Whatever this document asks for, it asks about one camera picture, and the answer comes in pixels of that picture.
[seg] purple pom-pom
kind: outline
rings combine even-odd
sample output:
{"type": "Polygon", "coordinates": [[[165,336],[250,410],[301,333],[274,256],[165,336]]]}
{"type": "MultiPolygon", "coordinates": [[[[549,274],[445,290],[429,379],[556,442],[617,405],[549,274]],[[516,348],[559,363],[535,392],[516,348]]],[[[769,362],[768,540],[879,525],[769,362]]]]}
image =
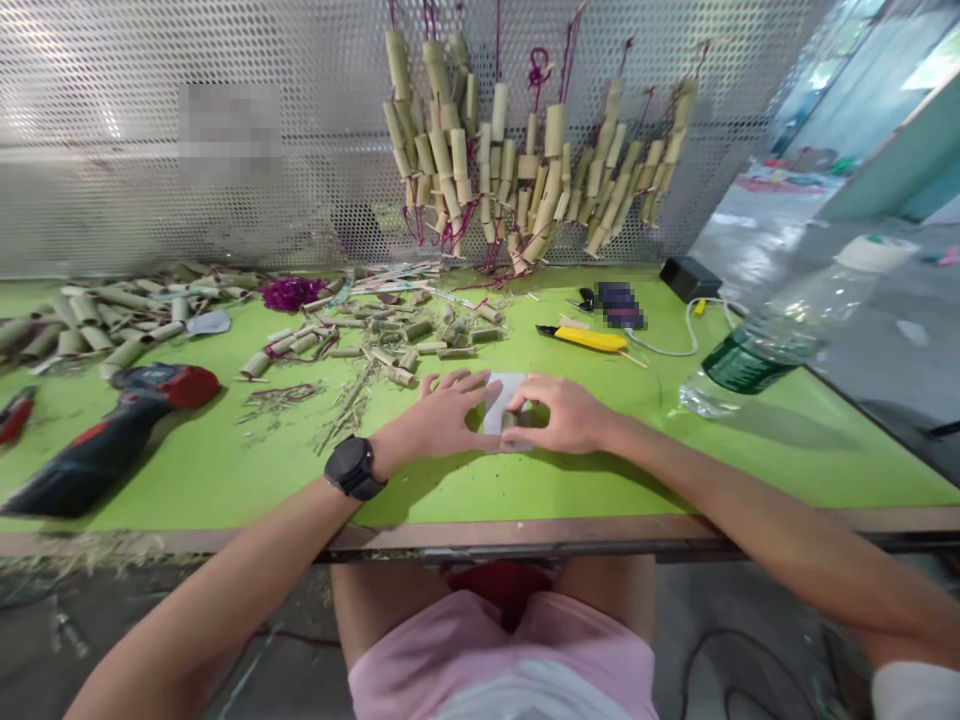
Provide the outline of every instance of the purple pom-pom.
{"type": "Polygon", "coordinates": [[[274,280],[260,288],[260,292],[263,293],[263,304],[271,310],[297,312],[307,303],[314,302],[317,293],[326,286],[323,280],[307,280],[299,275],[291,275],[274,280]]]}

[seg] metal mesh panel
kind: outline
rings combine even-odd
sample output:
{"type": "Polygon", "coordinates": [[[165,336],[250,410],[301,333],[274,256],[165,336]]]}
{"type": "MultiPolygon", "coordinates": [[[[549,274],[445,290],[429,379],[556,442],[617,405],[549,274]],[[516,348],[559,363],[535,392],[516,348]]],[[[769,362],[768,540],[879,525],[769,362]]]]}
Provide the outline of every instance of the metal mesh panel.
{"type": "MultiPolygon", "coordinates": [[[[489,117],[496,2],[437,2],[442,35],[462,29],[489,117]]],[[[712,47],[692,127],[658,229],[635,213],[603,261],[640,262],[696,239],[769,123],[771,99],[829,0],[591,0],[568,100],[574,157],[600,120],[624,41],[628,138],[656,137],[670,91],[712,47]],[[644,127],[645,96],[657,92],[644,127]]],[[[501,73],[508,135],[522,139],[534,93],[529,53],[558,68],[575,0],[503,0],[501,73]]],[[[422,4],[396,3],[414,87],[422,4]]],[[[387,0],[6,0],[0,3],[0,276],[144,270],[178,258],[264,268],[432,257],[416,247],[380,104],[390,95],[387,0]],[[184,84],[279,89],[279,172],[243,186],[184,182],[178,97],[184,84]]],[[[541,106],[555,102],[559,71],[541,106]]],[[[555,263],[580,263],[584,232],[566,228],[555,263]]],[[[468,260],[485,251],[478,224],[468,260]]]]}

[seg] green tabletop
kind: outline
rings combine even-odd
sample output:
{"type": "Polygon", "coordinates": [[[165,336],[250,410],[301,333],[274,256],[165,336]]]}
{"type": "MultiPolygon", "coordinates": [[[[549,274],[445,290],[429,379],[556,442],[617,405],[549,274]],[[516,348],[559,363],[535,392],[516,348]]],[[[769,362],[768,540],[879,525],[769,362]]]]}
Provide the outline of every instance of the green tabletop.
{"type": "MultiPolygon", "coordinates": [[[[599,312],[590,317],[568,302],[577,296],[576,288],[600,279],[633,283],[649,323],[643,337],[650,343],[677,351],[689,347],[684,304],[650,271],[549,268],[510,283],[506,298],[495,290],[458,291],[475,302],[484,297],[493,304],[505,300],[509,339],[482,346],[475,360],[441,363],[435,357],[423,358],[417,375],[449,372],[463,365],[563,375],[582,383],[611,407],[819,507],[960,504],[960,490],[806,370],[791,374],[722,423],[701,419],[683,408],[677,388],[728,330],[719,307],[711,306],[694,320],[699,356],[670,358],[647,352],[653,361],[651,370],[536,333],[535,324],[555,324],[561,312],[602,329],[599,312]]],[[[457,280],[457,275],[447,277],[444,286],[453,288],[457,280]]],[[[0,285],[0,315],[29,311],[57,287],[50,282],[0,285]]],[[[428,307],[438,313],[440,305],[434,298],[428,307]]],[[[274,366],[265,374],[269,384],[236,381],[238,369],[264,344],[266,335],[296,327],[299,320],[266,310],[259,300],[232,308],[230,314],[233,328],[228,334],[174,340],[140,361],[190,363],[212,370],[226,388],[215,403],[173,430],[130,482],[83,521],[0,519],[0,532],[236,528],[317,477],[325,460],[313,451],[317,434],[336,414],[340,388],[353,382],[363,363],[331,359],[274,366]],[[286,410],[277,416],[277,423],[261,417],[236,424],[247,412],[243,403],[251,392],[321,379],[327,391],[286,410]]],[[[343,343],[355,344],[358,333],[345,333],[343,343]]],[[[0,401],[6,402],[32,382],[36,379],[24,369],[8,369],[0,377],[0,401]]],[[[0,449],[0,495],[17,488],[75,435],[93,425],[117,397],[100,380],[96,366],[75,376],[43,377],[39,384],[37,406],[23,437],[0,449]]],[[[373,431],[416,397],[414,390],[378,381],[370,390],[361,432],[373,431]]],[[[653,478],[614,458],[536,451],[412,465],[399,472],[354,522],[393,525],[689,512],[653,478]]]]}

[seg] green table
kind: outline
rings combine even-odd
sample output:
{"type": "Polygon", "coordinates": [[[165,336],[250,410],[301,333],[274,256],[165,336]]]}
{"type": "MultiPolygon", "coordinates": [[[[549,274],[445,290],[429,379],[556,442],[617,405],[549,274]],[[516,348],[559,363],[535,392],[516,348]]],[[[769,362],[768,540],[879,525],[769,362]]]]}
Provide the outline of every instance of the green table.
{"type": "MultiPolygon", "coordinates": [[[[444,287],[454,288],[458,279],[466,284],[464,275],[454,274],[445,278],[444,287]]],[[[576,288],[600,279],[634,284],[649,321],[644,337],[650,343],[666,349],[689,347],[684,305],[652,270],[549,268],[509,284],[507,341],[483,346],[475,360],[441,363],[423,358],[418,376],[464,364],[478,370],[567,376],[613,408],[811,505],[836,512],[858,531],[891,537],[960,531],[960,490],[805,369],[729,421],[710,422],[684,409],[677,399],[679,384],[727,332],[719,307],[708,308],[695,320],[701,356],[668,358],[648,352],[655,372],[535,332],[535,324],[555,324],[561,312],[602,328],[599,312],[591,318],[568,302],[576,297],[576,288]]],[[[0,315],[29,311],[58,285],[0,286],[0,315]]],[[[462,290],[457,295],[474,302],[489,297],[494,304],[504,299],[495,290],[462,290]]],[[[428,307],[439,313],[440,305],[433,299],[428,307]]],[[[141,360],[202,365],[220,377],[226,392],[171,432],[136,476],[82,521],[0,519],[0,555],[49,553],[42,534],[50,532],[117,529],[162,538],[168,552],[212,552],[238,528],[320,474],[325,458],[314,453],[315,438],[337,412],[339,388],[352,383],[363,362],[274,366],[265,375],[269,384],[236,381],[239,367],[268,334],[295,327],[299,320],[266,310],[259,301],[230,312],[233,328],[228,334],[174,340],[141,360]],[[235,424],[246,413],[243,402],[250,392],[320,379],[327,391],[277,416],[275,427],[268,417],[235,424]]],[[[357,337],[345,335],[344,344],[354,344],[357,337]]],[[[0,377],[0,400],[5,402],[32,381],[23,369],[8,371],[0,377]]],[[[116,391],[99,379],[95,366],[77,376],[45,376],[40,385],[31,425],[15,446],[0,450],[0,495],[23,483],[116,400],[116,391]]],[[[415,399],[413,390],[378,382],[361,432],[374,430],[415,399]]],[[[498,553],[666,551],[712,547],[718,538],[709,523],[636,468],[608,456],[535,451],[412,465],[358,513],[332,550],[363,550],[377,557],[483,548],[498,553]]]]}

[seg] bottle label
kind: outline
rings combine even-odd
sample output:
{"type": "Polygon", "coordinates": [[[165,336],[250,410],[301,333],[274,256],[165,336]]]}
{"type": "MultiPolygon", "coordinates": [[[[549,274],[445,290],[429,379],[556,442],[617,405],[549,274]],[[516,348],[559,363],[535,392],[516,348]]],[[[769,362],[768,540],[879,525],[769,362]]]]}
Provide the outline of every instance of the bottle label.
{"type": "Polygon", "coordinates": [[[799,365],[773,362],[754,355],[732,332],[703,361],[703,371],[722,388],[741,395],[759,395],[799,365]]]}

